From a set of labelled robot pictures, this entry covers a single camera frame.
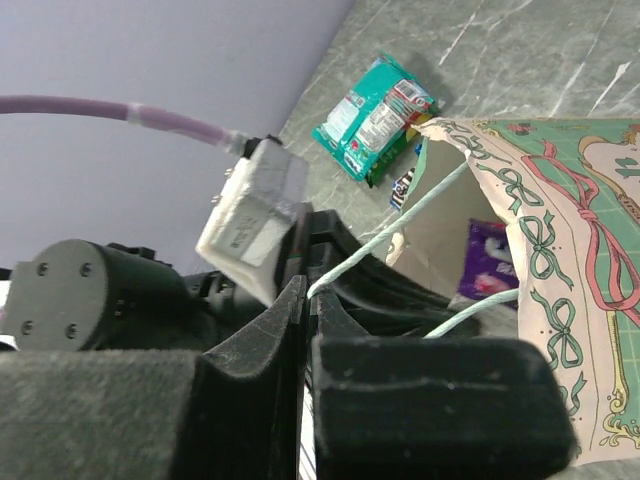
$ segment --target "green snack bag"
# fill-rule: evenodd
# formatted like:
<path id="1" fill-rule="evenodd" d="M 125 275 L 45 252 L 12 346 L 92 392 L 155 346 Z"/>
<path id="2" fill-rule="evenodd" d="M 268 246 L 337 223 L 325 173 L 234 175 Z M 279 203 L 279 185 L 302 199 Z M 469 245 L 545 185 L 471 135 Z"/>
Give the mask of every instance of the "green snack bag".
<path id="1" fill-rule="evenodd" d="M 362 181 L 412 123 L 426 120 L 435 109 L 415 75 L 381 54 L 311 136 Z"/>

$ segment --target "purple snack package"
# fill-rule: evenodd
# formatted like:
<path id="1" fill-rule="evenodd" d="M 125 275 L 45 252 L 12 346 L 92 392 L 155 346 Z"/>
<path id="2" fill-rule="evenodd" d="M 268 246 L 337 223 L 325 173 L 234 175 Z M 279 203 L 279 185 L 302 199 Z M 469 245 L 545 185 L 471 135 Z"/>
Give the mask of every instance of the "purple snack package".
<path id="1" fill-rule="evenodd" d="M 518 285 L 504 225 L 471 220 L 458 294 L 477 301 Z M 517 308 L 517 302 L 506 305 Z"/>

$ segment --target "marble tabletop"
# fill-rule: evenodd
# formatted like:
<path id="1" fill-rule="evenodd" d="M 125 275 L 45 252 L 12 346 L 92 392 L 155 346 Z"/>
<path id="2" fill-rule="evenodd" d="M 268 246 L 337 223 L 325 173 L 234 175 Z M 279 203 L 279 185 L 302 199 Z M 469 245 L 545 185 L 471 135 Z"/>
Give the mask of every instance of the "marble tabletop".
<path id="1" fill-rule="evenodd" d="M 444 102 L 449 117 L 626 117 L 640 113 L 638 0 L 359 0 L 282 138 L 311 163 L 308 198 L 362 240 L 395 218 L 391 184 L 354 183 L 310 136 L 379 50 Z"/>

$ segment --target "gray wall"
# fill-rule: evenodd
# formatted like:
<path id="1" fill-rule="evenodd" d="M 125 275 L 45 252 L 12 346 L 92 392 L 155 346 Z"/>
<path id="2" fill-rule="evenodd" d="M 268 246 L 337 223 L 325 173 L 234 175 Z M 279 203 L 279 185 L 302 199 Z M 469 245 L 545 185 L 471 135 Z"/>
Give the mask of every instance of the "gray wall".
<path id="1" fill-rule="evenodd" d="M 354 0 L 0 2 L 0 94 L 141 102 L 277 133 Z M 67 238 L 183 272 L 235 159 L 118 122 L 0 117 L 0 266 Z"/>

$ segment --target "screw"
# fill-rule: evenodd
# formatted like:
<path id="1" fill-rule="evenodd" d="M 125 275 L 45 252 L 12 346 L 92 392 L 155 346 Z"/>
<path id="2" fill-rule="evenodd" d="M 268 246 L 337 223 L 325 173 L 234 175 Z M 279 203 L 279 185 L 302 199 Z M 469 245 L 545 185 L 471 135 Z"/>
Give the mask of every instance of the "screw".
<path id="1" fill-rule="evenodd" d="M 36 272 L 41 277 L 44 277 L 48 271 L 49 271 L 49 264 L 44 262 L 39 264 L 38 268 L 36 269 Z"/>
<path id="2" fill-rule="evenodd" d="M 67 325 L 67 328 L 64 329 L 64 334 L 69 340 L 73 340 L 74 338 L 76 338 L 76 335 L 78 334 L 78 328 L 76 327 L 76 324 L 72 323 L 70 325 Z"/>
<path id="3" fill-rule="evenodd" d="M 20 333 L 22 333 L 23 335 L 29 335 L 32 330 L 33 330 L 33 322 L 31 321 L 24 322 L 22 324 L 22 327 L 20 327 Z"/>
<path id="4" fill-rule="evenodd" d="M 80 275 L 82 275 L 83 277 L 88 277 L 90 274 L 91 274 L 91 264 L 83 263 L 82 266 L 80 267 Z"/>

